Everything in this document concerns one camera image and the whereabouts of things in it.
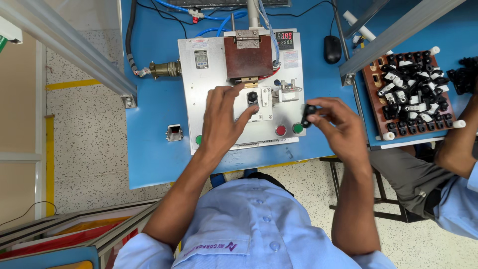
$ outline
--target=hand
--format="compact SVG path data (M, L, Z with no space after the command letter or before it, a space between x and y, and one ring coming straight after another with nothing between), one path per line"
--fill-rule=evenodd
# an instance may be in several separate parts
M369 162L362 121L355 112L339 98L315 98L307 100L307 104L321 107L307 120L324 133L330 148L345 165Z
M259 106L250 106L234 122L232 106L243 88L242 83L234 87L217 86L207 93L203 133L198 152L213 163L221 161L244 131L247 121L259 110Z

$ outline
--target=machine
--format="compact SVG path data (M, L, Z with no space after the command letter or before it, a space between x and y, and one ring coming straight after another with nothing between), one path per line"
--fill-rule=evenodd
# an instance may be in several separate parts
M207 92L218 85L245 83L234 101L234 119L251 105L260 108L231 150L293 143L306 135L300 123L304 104L300 33L262 27L254 0L248 1L248 15L249 29L236 30L231 16L233 29L223 37L180 39L178 62L150 64L154 78L183 78L191 154L201 144Z

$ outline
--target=gray pants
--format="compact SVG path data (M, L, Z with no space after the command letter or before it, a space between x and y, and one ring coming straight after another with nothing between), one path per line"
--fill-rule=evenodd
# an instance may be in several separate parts
M455 176L399 148L370 152L370 163L388 180L407 210L429 219L435 217L424 210L426 197L438 185Z

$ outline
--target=red push button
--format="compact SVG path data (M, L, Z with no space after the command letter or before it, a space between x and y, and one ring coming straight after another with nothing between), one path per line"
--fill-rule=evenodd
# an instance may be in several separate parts
M275 129L275 133L276 133L278 136L283 136L283 135L285 135L285 126L284 126L284 125L279 125L279 126L277 126L277 128Z

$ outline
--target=light blue shirt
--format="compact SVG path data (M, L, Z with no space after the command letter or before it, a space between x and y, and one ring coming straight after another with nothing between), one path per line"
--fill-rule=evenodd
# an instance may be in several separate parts
M433 211L441 228L478 239L478 163L468 180L459 176L450 179Z
M115 268L366 268L395 265L381 252L349 257L289 193L263 179L238 179L203 195L175 260L146 234L119 251Z

